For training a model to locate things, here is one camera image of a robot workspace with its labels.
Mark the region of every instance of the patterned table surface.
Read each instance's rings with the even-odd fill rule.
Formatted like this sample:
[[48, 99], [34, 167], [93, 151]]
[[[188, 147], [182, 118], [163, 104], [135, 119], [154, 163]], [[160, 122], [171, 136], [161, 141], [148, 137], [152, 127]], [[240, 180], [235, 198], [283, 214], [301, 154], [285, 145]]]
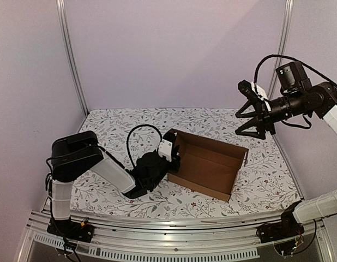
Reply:
[[[155, 125], [163, 134], [174, 127], [249, 148], [248, 163], [241, 168], [228, 203], [168, 182], [167, 178], [153, 192], [130, 200], [88, 171], [74, 183], [71, 209], [158, 219], [225, 217], [285, 209], [299, 200], [299, 195], [279, 149], [271, 136], [266, 140], [236, 136], [234, 130], [243, 121], [234, 113], [231, 109], [93, 110], [81, 128], [81, 132], [94, 131], [100, 145], [129, 169], [126, 138], [133, 127], [143, 123]], [[154, 150], [158, 142], [157, 133], [150, 128], [135, 131], [130, 139], [134, 161]]]

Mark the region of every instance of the metal frame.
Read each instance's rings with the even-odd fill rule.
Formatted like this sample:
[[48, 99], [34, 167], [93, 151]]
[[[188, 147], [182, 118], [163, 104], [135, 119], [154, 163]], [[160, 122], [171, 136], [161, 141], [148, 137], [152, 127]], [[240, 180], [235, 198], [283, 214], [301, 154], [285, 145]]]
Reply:
[[[26, 262], [32, 241], [61, 249], [62, 239], [46, 232], [50, 221], [48, 206], [43, 212], [33, 211], [26, 230], [19, 262]], [[194, 262], [206, 258], [206, 261], [241, 261], [244, 254], [258, 256], [256, 248], [272, 245], [261, 244], [255, 235], [256, 228], [265, 222], [278, 221], [281, 212], [232, 216], [216, 219], [180, 219], [161, 221], [118, 216], [91, 216], [90, 222], [95, 226], [93, 240], [90, 244], [78, 242], [79, 254], [98, 257], [112, 261], [126, 261], [125, 256], [133, 261], [176, 261]], [[72, 219], [82, 221], [80, 212], [72, 212]], [[317, 236], [320, 251], [325, 261], [334, 261], [331, 246], [322, 220], [317, 222]], [[314, 230], [313, 222], [306, 223], [305, 234]], [[240, 256], [234, 260], [233, 255]]]
[[279, 139], [278, 139], [277, 135], [273, 135], [272, 137], [273, 137], [273, 139], [274, 139], [274, 141], [275, 141], [275, 143], [276, 143], [276, 145], [277, 145], [277, 147], [278, 147], [278, 149], [280, 151], [280, 154], [282, 155], [282, 158], [284, 159], [284, 161], [285, 161], [285, 163], [286, 163], [286, 165], [288, 167], [288, 170], [290, 172], [292, 180], [294, 181], [294, 185], [296, 186], [298, 194], [299, 194], [300, 198], [303, 200], [304, 199], [303, 192], [302, 192], [302, 190], [301, 190], [301, 188], [299, 186], [299, 183], [297, 181], [297, 178], [296, 178], [296, 176], [294, 174], [293, 167], [292, 167], [292, 165], [290, 163], [290, 160], [289, 160], [286, 152], [282, 148], [281, 143], [279, 142]]
[[[281, 37], [280, 37], [280, 44], [278, 49], [278, 55], [283, 55], [286, 49], [286, 43], [288, 38], [288, 33], [290, 31], [291, 25], [291, 17], [292, 17], [292, 10], [293, 10], [293, 0], [286, 0], [285, 5], [285, 13], [284, 13], [284, 20], [282, 22], [282, 30], [281, 30]], [[267, 93], [268, 97], [271, 99], [274, 95], [274, 91], [276, 88], [276, 68], [278, 68], [281, 64], [281, 58], [276, 58], [275, 66], [273, 70], [272, 80], [270, 81], [269, 91]]]
[[68, 63], [69, 63], [70, 72], [73, 78], [75, 91], [79, 99], [81, 110], [83, 114], [87, 116], [89, 114], [89, 110], [87, 107], [85, 95], [83, 94], [79, 74], [77, 72], [73, 50], [71, 48], [71, 41], [70, 41], [70, 35], [69, 35], [69, 29], [68, 29], [68, 23], [67, 23], [67, 15], [65, 13], [64, 0], [56, 0], [56, 1], [57, 1], [57, 11], [58, 11], [59, 23], [61, 24], [64, 47], [67, 53]]

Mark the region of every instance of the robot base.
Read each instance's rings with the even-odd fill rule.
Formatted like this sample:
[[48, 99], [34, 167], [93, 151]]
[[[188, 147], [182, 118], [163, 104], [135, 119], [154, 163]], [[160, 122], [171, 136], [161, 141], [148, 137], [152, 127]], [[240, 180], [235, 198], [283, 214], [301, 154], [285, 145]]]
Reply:
[[70, 219], [62, 221], [52, 221], [51, 219], [47, 232], [56, 236], [62, 236], [62, 233], [68, 239], [91, 243], [94, 226], [86, 224], [82, 227], [81, 223], [73, 222]]
[[272, 241], [277, 241], [281, 239], [286, 239], [288, 237], [293, 237], [303, 234], [304, 228], [297, 224], [291, 228], [291, 230], [284, 230], [284, 226], [281, 222], [273, 224], [264, 224], [258, 227], [257, 235], [261, 239], [261, 243], [267, 243]]

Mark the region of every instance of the white plastic cover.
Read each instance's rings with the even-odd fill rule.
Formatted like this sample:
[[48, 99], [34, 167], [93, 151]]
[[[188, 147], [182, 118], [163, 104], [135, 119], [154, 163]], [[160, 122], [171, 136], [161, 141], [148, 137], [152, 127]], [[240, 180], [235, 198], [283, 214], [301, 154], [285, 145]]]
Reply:
[[133, 189], [136, 186], [134, 178], [106, 153], [102, 152], [102, 154], [103, 160], [90, 168], [90, 170], [112, 183], [122, 193]]
[[[256, 93], [255, 83], [254, 82], [251, 82], [251, 88]], [[269, 100], [268, 96], [267, 96], [267, 92], [262, 87], [260, 87], [259, 85], [257, 85], [257, 93], [256, 94], [258, 94], [259, 96], [261, 96], [263, 98], [263, 100], [264, 100], [264, 98], [267, 99], [267, 100]], [[267, 101], [264, 101], [264, 102], [265, 102], [265, 104], [267, 106], [268, 111], [270, 112], [271, 108], [270, 108], [269, 103]]]
[[163, 139], [158, 147], [159, 157], [165, 157], [167, 161], [171, 162], [172, 143]]
[[335, 105], [330, 111], [328, 111], [328, 113], [324, 115], [323, 119], [337, 135], [337, 106]]
[[73, 181], [68, 183], [52, 181], [52, 212], [55, 220], [70, 217], [70, 198]]
[[337, 214], [337, 190], [318, 198], [303, 201], [294, 209], [293, 216], [298, 223]]

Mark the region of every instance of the black mount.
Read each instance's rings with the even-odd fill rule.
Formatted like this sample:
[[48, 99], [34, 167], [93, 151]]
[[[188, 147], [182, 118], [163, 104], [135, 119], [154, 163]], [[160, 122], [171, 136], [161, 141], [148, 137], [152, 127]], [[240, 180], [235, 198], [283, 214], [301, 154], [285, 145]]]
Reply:
[[71, 221], [70, 218], [61, 221], [50, 219], [47, 232], [56, 236], [62, 236], [60, 234], [62, 233], [68, 239], [91, 243], [94, 233], [94, 226], [85, 222], [86, 221], [82, 222], [84, 223], [83, 225], [82, 223]]
[[266, 223], [257, 228], [257, 236], [261, 239], [261, 243], [281, 240], [296, 236], [298, 233], [304, 233], [303, 226], [298, 224], [293, 216], [294, 208], [300, 202], [293, 203], [281, 214], [281, 222]]

